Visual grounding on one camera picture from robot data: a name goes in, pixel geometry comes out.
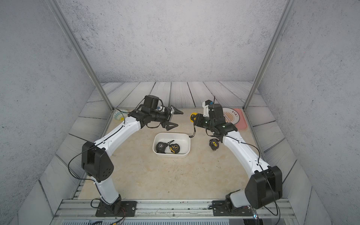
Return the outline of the small yellow tape measure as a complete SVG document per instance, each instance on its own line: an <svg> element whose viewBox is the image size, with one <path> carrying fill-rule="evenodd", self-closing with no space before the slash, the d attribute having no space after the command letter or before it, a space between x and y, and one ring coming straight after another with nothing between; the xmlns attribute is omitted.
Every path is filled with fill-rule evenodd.
<svg viewBox="0 0 360 225"><path fill-rule="evenodd" d="M196 121L196 119L197 119L197 115L198 115L198 113L192 113L191 115L190 115L190 120L192 121L192 122L195 122Z"/></svg>

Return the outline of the round black tape measure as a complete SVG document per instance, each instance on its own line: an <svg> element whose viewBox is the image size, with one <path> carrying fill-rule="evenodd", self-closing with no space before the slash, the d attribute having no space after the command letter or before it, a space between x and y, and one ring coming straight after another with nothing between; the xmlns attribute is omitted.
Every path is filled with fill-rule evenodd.
<svg viewBox="0 0 360 225"><path fill-rule="evenodd" d="M209 141L209 146L213 151L216 151L219 148L219 140L218 139L211 139Z"/></svg>

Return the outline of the black yellow 3m tape measure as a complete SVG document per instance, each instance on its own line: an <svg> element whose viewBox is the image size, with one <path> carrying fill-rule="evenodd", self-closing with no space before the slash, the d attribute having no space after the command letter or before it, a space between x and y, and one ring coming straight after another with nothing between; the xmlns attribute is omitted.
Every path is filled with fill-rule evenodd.
<svg viewBox="0 0 360 225"><path fill-rule="evenodd" d="M171 153L173 153L173 154L178 154L180 152L180 146L177 143L170 144L169 149L170 149Z"/></svg>

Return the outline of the dark grey 5M tape measure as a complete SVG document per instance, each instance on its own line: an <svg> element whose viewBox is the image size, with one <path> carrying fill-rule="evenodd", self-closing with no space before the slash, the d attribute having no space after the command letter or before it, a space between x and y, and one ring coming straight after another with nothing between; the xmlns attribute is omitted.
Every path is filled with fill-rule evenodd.
<svg viewBox="0 0 360 225"><path fill-rule="evenodd" d="M156 145L156 153L165 154L165 150L168 147L168 143L158 142Z"/></svg>

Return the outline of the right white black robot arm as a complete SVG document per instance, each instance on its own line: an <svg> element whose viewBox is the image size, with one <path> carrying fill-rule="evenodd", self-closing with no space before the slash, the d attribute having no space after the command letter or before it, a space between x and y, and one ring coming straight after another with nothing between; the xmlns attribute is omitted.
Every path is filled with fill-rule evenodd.
<svg viewBox="0 0 360 225"><path fill-rule="evenodd" d="M218 139L239 160L249 181L243 190L228 195L233 208L251 206L254 209L262 208L276 202L283 196L282 172L277 166L271 167L260 153L255 153L254 145L244 142L237 127L226 122L223 108L211 100L202 103L203 114L190 116L195 127L204 128L211 132L210 137Z"/></svg>

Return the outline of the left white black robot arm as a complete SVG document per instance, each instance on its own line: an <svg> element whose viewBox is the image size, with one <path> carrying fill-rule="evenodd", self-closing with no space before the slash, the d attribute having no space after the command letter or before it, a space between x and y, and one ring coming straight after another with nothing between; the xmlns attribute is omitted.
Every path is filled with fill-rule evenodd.
<svg viewBox="0 0 360 225"><path fill-rule="evenodd" d="M150 122L158 122L167 131L178 126L171 119L183 112L174 106L158 108L159 101L157 96L146 95L119 126L95 142L86 142L82 146L82 168L95 183L103 203L113 205L121 201L111 178L114 171L111 156L118 147Z"/></svg>

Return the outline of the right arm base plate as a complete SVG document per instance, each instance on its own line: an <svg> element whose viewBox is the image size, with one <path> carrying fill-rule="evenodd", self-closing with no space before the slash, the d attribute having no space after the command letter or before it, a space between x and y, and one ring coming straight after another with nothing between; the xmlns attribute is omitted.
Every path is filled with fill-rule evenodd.
<svg viewBox="0 0 360 225"><path fill-rule="evenodd" d="M213 215L216 217L231 216L231 217L252 217L254 214L248 206L235 207L228 200L212 201L212 204L208 207L208 210L212 210Z"/></svg>

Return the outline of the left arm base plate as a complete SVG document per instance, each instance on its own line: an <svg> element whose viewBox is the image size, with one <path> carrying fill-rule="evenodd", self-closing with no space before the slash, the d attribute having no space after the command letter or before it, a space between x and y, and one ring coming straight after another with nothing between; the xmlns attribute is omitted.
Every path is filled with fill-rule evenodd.
<svg viewBox="0 0 360 225"><path fill-rule="evenodd" d="M137 208L137 201L121 201L108 205L100 201L96 217L134 217Z"/></svg>

